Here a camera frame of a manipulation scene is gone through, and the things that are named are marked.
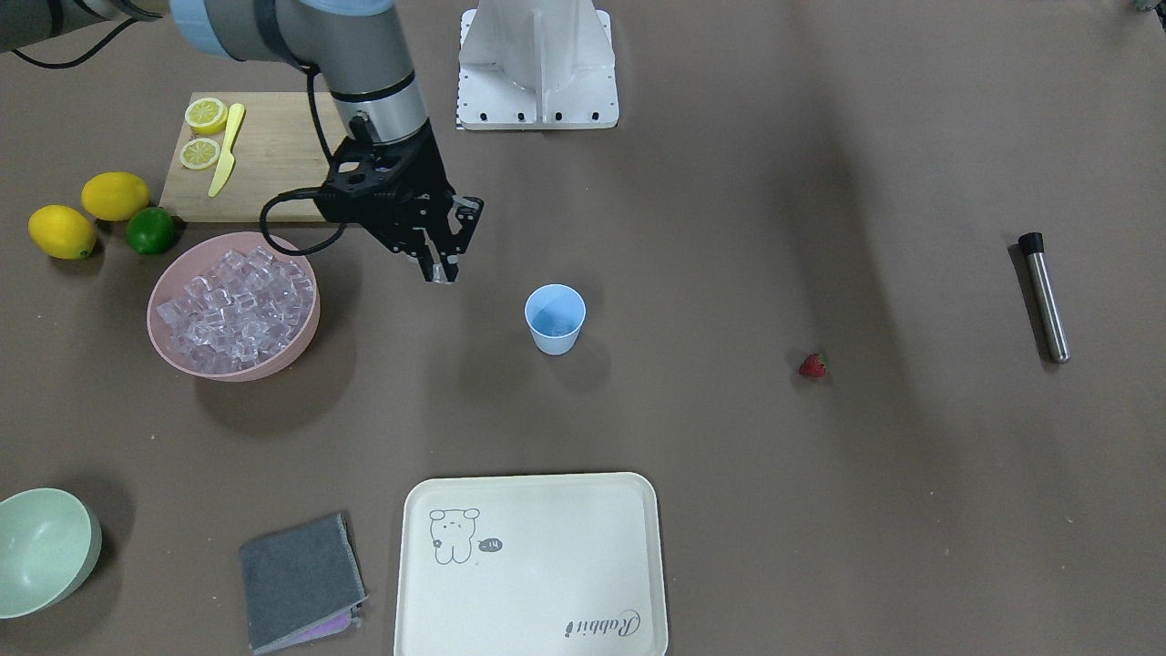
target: folded cloth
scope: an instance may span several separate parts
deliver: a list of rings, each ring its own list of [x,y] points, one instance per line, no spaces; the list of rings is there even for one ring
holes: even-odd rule
[[[339,514],[255,538],[239,563],[257,655],[343,632],[366,599]]]

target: yellow lemon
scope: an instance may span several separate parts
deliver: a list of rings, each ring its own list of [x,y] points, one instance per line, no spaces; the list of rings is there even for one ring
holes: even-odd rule
[[[187,125],[197,134],[215,134],[226,127],[226,105],[218,98],[199,98],[187,107]]]
[[[132,172],[101,172],[85,183],[80,190],[80,204],[101,220],[127,220],[149,205],[149,188]]]
[[[218,155],[218,141],[199,136],[187,141],[187,144],[178,151],[178,161],[191,170],[202,170],[217,162]]]
[[[97,231],[82,213],[65,205],[44,205],[28,217],[28,234],[42,251],[61,259],[84,259],[93,252]]]

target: cup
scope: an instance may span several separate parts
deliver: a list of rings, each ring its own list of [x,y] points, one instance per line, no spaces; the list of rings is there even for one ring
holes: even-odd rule
[[[567,284],[543,284],[526,298],[526,324],[539,351],[563,355],[575,346],[586,317],[586,303]]]

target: ice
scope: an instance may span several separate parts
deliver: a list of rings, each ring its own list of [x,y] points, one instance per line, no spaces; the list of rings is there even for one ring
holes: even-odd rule
[[[308,318],[315,289],[303,268],[259,246],[231,249],[155,310],[170,346],[190,367],[223,375],[250,369],[286,350]]]

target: light green bowl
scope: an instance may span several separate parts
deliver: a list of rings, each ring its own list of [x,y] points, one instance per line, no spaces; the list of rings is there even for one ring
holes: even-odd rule
[[[0,501],[0,620],[69,597],[100,552],[101,527],[73,495],[40,488]]]

